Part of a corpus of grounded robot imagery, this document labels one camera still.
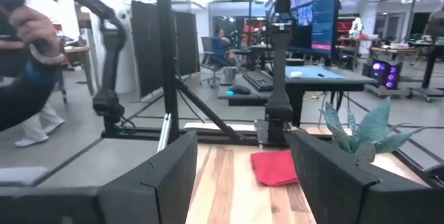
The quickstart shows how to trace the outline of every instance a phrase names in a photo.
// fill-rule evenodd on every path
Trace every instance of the mouse pad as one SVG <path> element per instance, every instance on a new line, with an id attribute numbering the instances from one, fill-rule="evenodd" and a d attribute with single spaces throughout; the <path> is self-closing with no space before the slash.
<path id="1" fill-rule="evenodd" d="M 302 72 L 301 78 L 320 78 L 318 74 L 324 75 L 323 78 L 343 78 L 332 71 L 317 66 L 285 67 L 285 76 L 292 78 L 294 76 L 292 76 L 291 73 L 295 71 Z"/>

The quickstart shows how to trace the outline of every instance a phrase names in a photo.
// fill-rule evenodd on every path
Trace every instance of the black keyboard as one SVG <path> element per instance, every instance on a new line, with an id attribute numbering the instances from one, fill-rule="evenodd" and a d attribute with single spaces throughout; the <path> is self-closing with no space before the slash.
<path id="1" fill-rule="evenodd" d="M 258 92 L 273 91 L 273 77 L 262 71 L 248 71 L 242 77 Z"/>

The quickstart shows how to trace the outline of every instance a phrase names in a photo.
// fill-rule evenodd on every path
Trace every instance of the purple light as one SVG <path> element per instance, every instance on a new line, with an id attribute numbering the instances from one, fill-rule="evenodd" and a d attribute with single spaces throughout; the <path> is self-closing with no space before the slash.
<path id="1" fill-rule="evenodd" d="M 373 69 L 374 69 L 374 70 L 379 70 L 379 69 L 381 69 L 381 64 L 380 64 L 380 63 L 375 63 L 375 64 L 373 64 Z"/>

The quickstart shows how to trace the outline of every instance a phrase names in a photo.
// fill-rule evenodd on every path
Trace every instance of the red cloth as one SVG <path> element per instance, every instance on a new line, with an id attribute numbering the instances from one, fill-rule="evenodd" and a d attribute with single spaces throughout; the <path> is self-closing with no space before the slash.
<path id="1" fill-rule="evenodd" d="M 251 154 L 256 180 L 266 186 L 284 186 L 299 182 L 291 151 L 269 151 Z"/>

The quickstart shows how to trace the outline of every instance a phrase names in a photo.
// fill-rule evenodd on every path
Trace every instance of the screen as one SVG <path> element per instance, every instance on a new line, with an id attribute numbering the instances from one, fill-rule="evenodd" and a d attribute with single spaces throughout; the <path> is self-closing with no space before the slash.
<path id="1" fill-rule="evenodd" d="M 290 0 L 294 18 L 289 51 L 331 54 L 338 0 Z"/>

